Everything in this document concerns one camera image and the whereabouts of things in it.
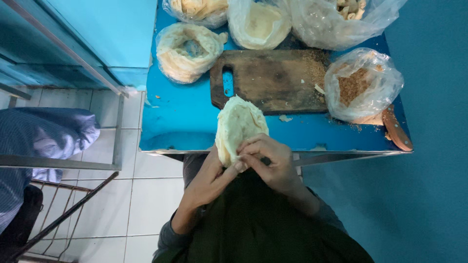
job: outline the plastic bag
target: plastic bag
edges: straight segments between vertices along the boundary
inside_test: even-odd
[[[285,0],[228,0],[231,37],[246,49],[274,49],[291,31]]]
[[[182,22],[211,29],[227,21],[227,0],[162,0],[162,9]]]
[[[294,34],[308,46],[342,51],[382,34],[407,0],[367,0],[361,20],[345,20],[336,0],[291,0]]]
[[[340,100],[338,78],[349,78],[360,68],[367,70],[365,79],[369,86],[346,106]],[[403,76],[389,56],[370,48],[357,48],[330,65],[325,74],[325,98],[332,117],[352,122],[381,113],[398,96],[403,85]]]
[[[176,83],[195,82],[213,66],[226,41],[226,32],[218,35],[202,26],[172,24],[156,36],[158,67]]]

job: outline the wooden knife handle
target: wooden knife handle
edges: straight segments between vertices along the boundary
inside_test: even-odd
[[[391,104],[382,112],[383,123],[387,128],[388,135],[400,149],[404,151],[412,151],[413,144],[405,131],[401,128],[400,123],[395,117],[393,108],[394,106]]]

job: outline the finger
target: finger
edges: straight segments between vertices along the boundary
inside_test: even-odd
[[[234,178],[241,172],[247,170],[247,165],[242,161],[237,161],[224,171],[224,173],[218,177],[212,183],[215,188],[224,189]]]
[[[270,158],[270,160],[273,161],[274,152],[275,152],[275,149],[270,143],[264,140],[259,140],[257,142],[254,142],[252,144],[245,146],[245,148],[243,148],[242,151],[239,152],[239,155],[244,155],[244,154],[253,155],[253,154],[260,153],[263,156],[266,156]]]
[[[208,156],[205,158],[200,171],[203,171],[204,177],[206,177],[210,182],[220,173],[222,170],[222,163],[218,157],[218,149],[216,144],[213,145]]]
[[[268,135],[265,133],[259,133],[253,137],[248,138],[247,140],[244,140],[241,145],[237,148],[237,153],[240,153],[247,145],[258,142],[260,140],[266,140],[271,139]]]
[[[248,166],[252,167],[257,174],[265,181],[269,180],[271,177],[271,171],[268,166],[266,166],[262,161],[260,161],[257,157],[252,156],[250,154],[241,155],[241,160],[245,162]]]

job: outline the gray sleeve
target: gray sleeve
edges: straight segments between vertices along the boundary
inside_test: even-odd
[[[334,226],[336,228],[338,228],[339,230],[345,232],[346,234],[348,234],[348,232],[346,231],[346,229],[344,228],[343,226],[343,223],[340,221],[340,219],[338,219],[338,217],[336,216],[335,212],[333,211],[333,209],[331,209],[331,207],[329,205],[327,205],[316,193],[314,193],[314,191],[312,191],[312,189],[308,188],[309,191],[314,195],[316,196],[319,201],[320,201],[320,209],[317,213],[317,218],[326,223],[326,224],[329,224],[331,226]]]
[[[172,214],[171,219],[161,228],[159,233],[158,250],[156,250],[156,252],[153,254],[153,259],[157,258],[159,255],[170,248],[188,247],[192,241],[191,234],[177,234],[172,229],[171,222],[175,214],[176,212]]]

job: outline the white tile floor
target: white tile floor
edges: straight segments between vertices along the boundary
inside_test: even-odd
[[[24,89],[33,96],[31,101],[18,100],[18,107],[67,107],[87,109],[96,114],[102,127],[115,126],[118,97],[112,91],[73,89]],[[61,260],[80,263],[151,262],[157,249],[159,231],[177,208],[183,194],[182,163],[161,155],[139,152],[141,115],[144,92],[124,102],[122,171],[87,202],[80,215],[70,247]],[[83,153],[70,159],[111,163],[115,130],[101,130],[98,140]],[[62,183],[94,188],[111,171],[65,170]],[[46,213],[47,226],[64,209],[70,208],[83,196],[70,195],[59,190],[49,210],[48,204],[55,188],[44,187],[44,208],[31,236],[40,231]],[[46,249],[55,234],[55,241],[47,254],[58,256],[72,236],[79,211],[30,251],[40,253]]]

